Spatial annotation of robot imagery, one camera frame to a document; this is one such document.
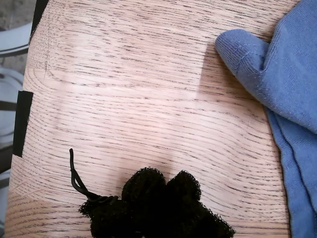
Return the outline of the black gripper padded finger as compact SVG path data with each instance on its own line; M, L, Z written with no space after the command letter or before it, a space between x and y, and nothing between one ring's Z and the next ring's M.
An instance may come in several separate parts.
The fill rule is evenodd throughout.
M166 182L154 168L138 170L124 185L118 196L90 197L79 212L90 219L94 238L143 238L158 220L160 200Z
M234 229L200 202L199 182L187 171L180 171L168 182L171 209L168 218L171 238L232 238Z

